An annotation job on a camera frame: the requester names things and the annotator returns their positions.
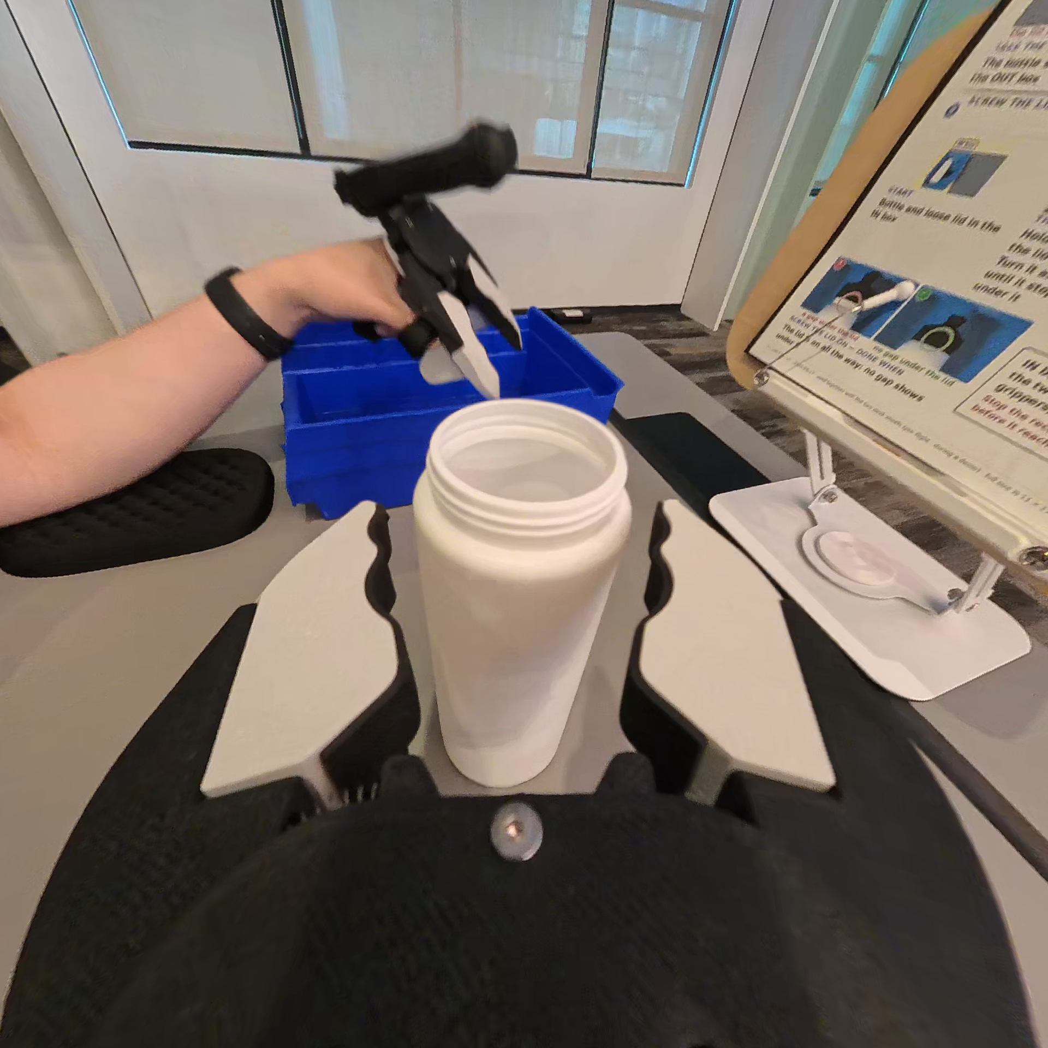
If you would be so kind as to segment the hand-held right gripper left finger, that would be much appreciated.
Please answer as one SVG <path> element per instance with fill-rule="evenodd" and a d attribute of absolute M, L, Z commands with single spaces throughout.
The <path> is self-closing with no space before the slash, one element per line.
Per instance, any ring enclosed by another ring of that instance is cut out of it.
<path fill-rule="evenodd" d="M 375 793 L 421 721 L 392 616 L 389 515 L 363 502 L 302 549 L 255 606 L 201 792 L 298 779 L 321 808 Z"/>

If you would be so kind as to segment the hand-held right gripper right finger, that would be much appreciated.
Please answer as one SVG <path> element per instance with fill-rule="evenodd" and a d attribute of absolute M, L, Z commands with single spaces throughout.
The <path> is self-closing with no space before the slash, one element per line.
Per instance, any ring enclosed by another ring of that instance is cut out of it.
<path fill-rule="evenodd" d="M 815 793 L 836 776 L 776 586 L 687 505 L 656 508 L 623 733 L 659 793 L 713 804 L 734 773 Z"/>

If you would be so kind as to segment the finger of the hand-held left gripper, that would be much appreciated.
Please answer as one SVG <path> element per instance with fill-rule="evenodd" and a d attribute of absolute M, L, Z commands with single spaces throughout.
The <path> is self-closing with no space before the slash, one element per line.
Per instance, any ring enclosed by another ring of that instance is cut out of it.
<path fill-rule="evenodd" d="M 501 397 L 501 380 L 487 351 L 477 336 L 465 305 L 449 291 L 439 291 L 436 303 L 425 309 L 433 328 L 419 369 L 432 386 L 467 380 L 487 400 Z"/>
<path fill-rule="evenodd" d="M 483 262 L 472 253 L 461 268 L 461 298 L 481 314 L 515 350 L 522 350 L 522 335 L 514 308 Z"/>

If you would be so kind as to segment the blue plastic object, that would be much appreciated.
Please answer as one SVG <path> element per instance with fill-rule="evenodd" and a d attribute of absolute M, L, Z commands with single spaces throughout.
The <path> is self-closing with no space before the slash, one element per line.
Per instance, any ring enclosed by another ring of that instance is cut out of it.
<path fill-rule="evenodd" d="M 521 350 L 495 328 L 478 331 L 502 394 L 608 422 L 623 380 L 543 311 L 531 308 L 517 323 Z M 411 504 L 436 427 L 481 400 L 465 379 L 425 384 L 397 340 L 370 342 L 349 323 L 305 327 L 281 370 L 286 492 L 326 520 L 362 501 Z"/>

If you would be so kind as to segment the white bottle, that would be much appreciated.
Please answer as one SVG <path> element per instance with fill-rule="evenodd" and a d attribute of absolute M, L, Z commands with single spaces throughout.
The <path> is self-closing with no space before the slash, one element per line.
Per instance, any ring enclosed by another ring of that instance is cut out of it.
<path fill-rule="evenodd" d="M 437 425 L 413 517 L 435 698 L 452 765 L 509 788 L 556 755 L 632 525 L 608 425 L 487 400 Z"/>

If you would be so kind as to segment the person's left forearm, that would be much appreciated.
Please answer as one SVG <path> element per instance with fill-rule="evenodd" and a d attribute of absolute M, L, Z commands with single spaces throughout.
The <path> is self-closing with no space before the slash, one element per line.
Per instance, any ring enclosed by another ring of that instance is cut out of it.
<path fill-rule="evenodd" d="M 116 492 L 163 465 L 266 368 L 201 296 L 1 389 L 1 524 Z"/>

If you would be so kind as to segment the person's left hand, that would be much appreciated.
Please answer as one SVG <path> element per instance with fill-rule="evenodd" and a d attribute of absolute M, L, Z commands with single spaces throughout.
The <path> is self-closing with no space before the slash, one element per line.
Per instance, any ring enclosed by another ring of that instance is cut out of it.
<path fill-rule="evenodd" d="M 240 287 L 258 315 L 286 336 L 321 320 L 370 321 L 389 334 L 416 318 L 398 280 L 385 242 L 367 239 L 274 259 L 243 276 Z"/>

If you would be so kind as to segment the white framed window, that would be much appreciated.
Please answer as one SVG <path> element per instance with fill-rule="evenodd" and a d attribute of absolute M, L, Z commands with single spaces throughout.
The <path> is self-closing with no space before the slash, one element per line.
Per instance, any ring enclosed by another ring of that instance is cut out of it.
<path fill-rule="evenodd" d="M 514 129 L 519 168 L 685 185 L 721 1 L 74 1 L 132 148 L 370 162 Z"/>

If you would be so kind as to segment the white sign stand base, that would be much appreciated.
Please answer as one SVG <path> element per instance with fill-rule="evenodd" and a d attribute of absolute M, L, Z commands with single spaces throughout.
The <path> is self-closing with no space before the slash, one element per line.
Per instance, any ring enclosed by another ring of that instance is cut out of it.
<path fill-rule="evenodd" d="M 754 386 L 802 427 L 807 475 L 721 493 L 711 514 L 871 679 L 927 701 L 1030 652 L 1025 629 L 991 595 L 1006 569 L 1046 564 L 1046 540 L 1028 540 L 994 503 L 771 365 L 755 372 Z M 843 492 L 835 451 L 979 549 L 971 578 Z"/>

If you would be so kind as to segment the black wristband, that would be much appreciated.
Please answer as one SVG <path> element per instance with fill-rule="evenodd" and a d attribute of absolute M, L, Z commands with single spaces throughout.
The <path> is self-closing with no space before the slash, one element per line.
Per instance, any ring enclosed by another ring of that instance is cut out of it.
<path fill-rule="evenodd" d="M 294 339 L 272 328 L 237 289 L 234 279 L 241 272 L 237 266 L 217 272 L 204 284 L 203 294 L 233 332 L 252 346 L 263 361 L 280 361 L 294 349 Z"/>

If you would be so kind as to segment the black wrist rest pad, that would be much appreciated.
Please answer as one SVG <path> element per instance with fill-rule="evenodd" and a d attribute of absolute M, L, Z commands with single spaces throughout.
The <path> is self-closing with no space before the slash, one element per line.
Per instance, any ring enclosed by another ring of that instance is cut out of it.
<path fill-rule="evenodd" d="M 119 492 L 1 531 L 1 569 L 62 577 L 230 545 L 271 514 L 276 481 L 255 452 L 183 452 Z"/>

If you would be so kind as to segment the instruction sheet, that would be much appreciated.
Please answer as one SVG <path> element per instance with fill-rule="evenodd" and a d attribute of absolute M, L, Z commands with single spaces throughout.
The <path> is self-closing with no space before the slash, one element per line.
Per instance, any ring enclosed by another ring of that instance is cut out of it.
<path fill-rule="evenodd" d="M 754 344 L 964 489 L 1046 521 L 1046 2 L 1007 2 Z"/>

